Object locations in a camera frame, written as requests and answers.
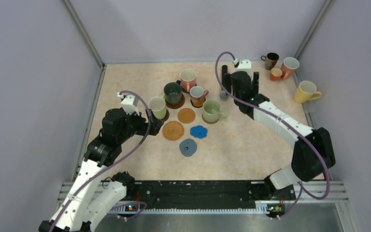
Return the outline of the dark green mug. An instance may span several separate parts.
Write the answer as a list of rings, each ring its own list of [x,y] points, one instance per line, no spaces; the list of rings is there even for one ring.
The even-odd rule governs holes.
[[[182,87],[176,82],[167,83],[164,86],[165,100],[171,105],[177,105],[182,99]]]

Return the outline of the brown ringed wooden coaster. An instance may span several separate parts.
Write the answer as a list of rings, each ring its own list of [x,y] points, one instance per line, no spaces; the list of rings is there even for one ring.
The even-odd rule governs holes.
[[[180,102],[179,102],[178,104],[176,104],[176,105],[170,104],[170,103],[169,103],[165,98],[164,98],[164,100],[165,100],[165,104],[166,104],[166,106],[167,106],[168,108],[170,108],[170,109],[179,109],[179,108],[181,108],[181,107],[184,105],[184,103],[185,103],[185,96],[184,96],[184,94],[182,94],[182,97],[181,97]]]

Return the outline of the grey blue coaster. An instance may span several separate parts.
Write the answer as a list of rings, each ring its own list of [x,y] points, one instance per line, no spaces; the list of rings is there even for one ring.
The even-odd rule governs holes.
[[[193,139],[185,139],[179,144],[179,150],[185,157],[191,157],[198,149],[197,143]]]

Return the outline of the woven rattan coaster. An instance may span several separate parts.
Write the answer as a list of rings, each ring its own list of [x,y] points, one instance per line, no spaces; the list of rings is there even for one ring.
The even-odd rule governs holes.
[[[162,130],[163,137],[169,141],[179,140],[184,135],[185,129],[178,121],[167,122]]]

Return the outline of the dark brown wooden coaster bottom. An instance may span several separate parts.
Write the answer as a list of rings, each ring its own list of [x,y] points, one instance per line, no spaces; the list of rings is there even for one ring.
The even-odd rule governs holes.
[[[167,110],[165,116],[162,118],[162,122],[166,122],[170,117],[170,112]]]

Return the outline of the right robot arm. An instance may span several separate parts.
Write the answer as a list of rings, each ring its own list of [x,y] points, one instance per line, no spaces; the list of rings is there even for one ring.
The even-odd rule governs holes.
[[[284,188],[327,172],[336,159],[329,132],[306,126],[279,110],[258,93],[258,76],[255,73],[252,79],[245,71],[222,72],[221,82],[243,114],[274,130],[293,148],[291,163],[264,179],[265,195],[277,199]]]

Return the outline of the small pink cup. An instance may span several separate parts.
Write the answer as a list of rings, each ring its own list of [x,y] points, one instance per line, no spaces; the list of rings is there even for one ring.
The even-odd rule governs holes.
[[[194,86],[190,89],[189,94],[191,96],[191,99],[193,99],[193,102],[197,103],[197,101],[205,98],[209,94],[209,91],[204,90],[202,87]]]

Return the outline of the light green mug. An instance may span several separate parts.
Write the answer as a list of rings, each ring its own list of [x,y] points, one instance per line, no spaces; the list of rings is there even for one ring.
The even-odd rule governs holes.
[[[220,102],[216,100],[206,100],[202,106],[202,115],[207,121],[223,120],[227,118],[227,114],[222,111]]]

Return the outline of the light wooden coaster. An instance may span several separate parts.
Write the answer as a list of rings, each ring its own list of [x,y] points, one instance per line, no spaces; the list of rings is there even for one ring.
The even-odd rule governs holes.
[[[195,120],[195,117],[195,112],[190,108],[181,109],[177,114],[178,120],[184,124],[192,123]]]
[[[219,121],[219,119],[217,119],[217,120],[215,120],[215,121],[207,121],[207,120],[204,118],[203,115],[201,116],[201,118],[202,118],[202,120],[203,120],[205,123],[207,123],[207,124],[215,124],[215,123],[217,123],[217,122]]]

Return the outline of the pale green cup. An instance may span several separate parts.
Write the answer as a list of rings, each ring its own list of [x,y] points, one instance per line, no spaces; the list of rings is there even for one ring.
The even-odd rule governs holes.
[[[163,119],[167,114],[165,99],[162,97],[154,97],[149,101],[149,109],[157,119]]]

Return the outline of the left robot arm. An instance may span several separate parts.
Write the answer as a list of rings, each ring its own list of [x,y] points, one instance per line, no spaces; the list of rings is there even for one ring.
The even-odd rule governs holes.
[[[122,152],[122,144],[134,135],[155,136],[164,122],[152,113],[127,114],[122,108],[108,110],[98,136],[87,146],[78,176],[61,207],[50,220],[43,221],[40,232],[93,232],[107,213],[122,199],[134,197],[134,178],[118,173],[96,199],[94,193],[108,167]]]

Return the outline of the blue flower coaster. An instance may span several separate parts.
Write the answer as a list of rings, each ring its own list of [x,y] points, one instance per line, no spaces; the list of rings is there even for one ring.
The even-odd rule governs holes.
[[[190,135],[194,138],[203,139],[207,137],[208,129],[202,125],[197,125],[190,129]]]

